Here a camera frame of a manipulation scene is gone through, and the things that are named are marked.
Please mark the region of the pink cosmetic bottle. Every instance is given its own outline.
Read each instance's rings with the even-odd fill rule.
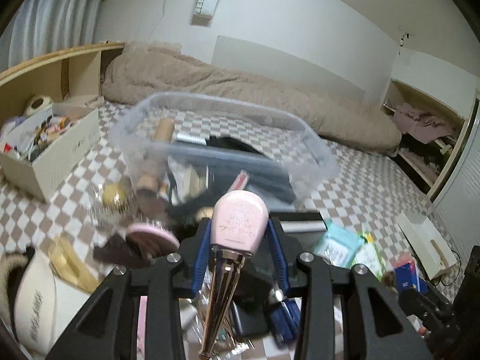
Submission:
[[[252,257],[265,233],[268,210],[254,193],[234,190],[222,196],[214,207],[210,244],[215,268],[208,301],[202,347],[199,355],[212,355],[220,324],[225,317],[246,257]]]

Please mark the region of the light blue wet wipes package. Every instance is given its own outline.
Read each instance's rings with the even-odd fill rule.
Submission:
[[[358,249],[365,239],[357,233],[348,231],[326,220],[327,232],[313,249],[313,253],[329,260],[333,266],[350,268]]]

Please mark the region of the blue package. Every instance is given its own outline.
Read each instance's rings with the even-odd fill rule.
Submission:
[[[331,220],[325,221],[325,224],[327,232],[315,246],[313,253],[329,259],[334,266],[349,268],[365,239],[357,233],[337,226]]]
[[[407,288],[414,288],[418,292],[423,292],[426,289],[426,284],[419,278],[417,265],[414,261],[408,262],[402,266],[399,266],[395,270],[395,287],[400,293]]]

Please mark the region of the wooden shelf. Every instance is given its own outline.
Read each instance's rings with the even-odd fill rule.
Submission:
[[[413,170],[418,173],[418,175],[423,179],[423,181],[428,184],[430,188],[434,186],[434,183],[421,171],[421,169],[413,161],[411,161],[411,159],[409,159],[409,157],[405,155],[405,153],[399,151],[398,155],[402,157],[404,161],[408,163],[413,168]]]
[[[102,53],[121,50],[124,43],[97,43],[51,52],[0,73],[0,125],[10,117],[23,115],[34,95],[50,96],[55,103],[68,95],[82,104],[100,94]]]
[[[440,149],[443,149],[446,144],[443,143],[440,139],[435,139],[434,142],[440,147]]]
[[[390,107],[388,104],[384,104],[384,105],[383,105],[383,107],[384,107],[385,109],[387,109],[387,110],[389,110],[389,111],[393,112],[393,113],[395,113],[395,111],[396,111],[396,109],[395,109],[395,108],[392,108],[392,107]]]

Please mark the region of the beige comforter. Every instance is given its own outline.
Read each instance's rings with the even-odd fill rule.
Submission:
[[[390,154],[401,133],[378,107],[333,100],[293,85],[242,71],[217,68],[168,49],[125,52],[107,68],[102,94],[136,104],[155,92],[190,92],[278,108],[305,120],[322,137],[357,149]]]

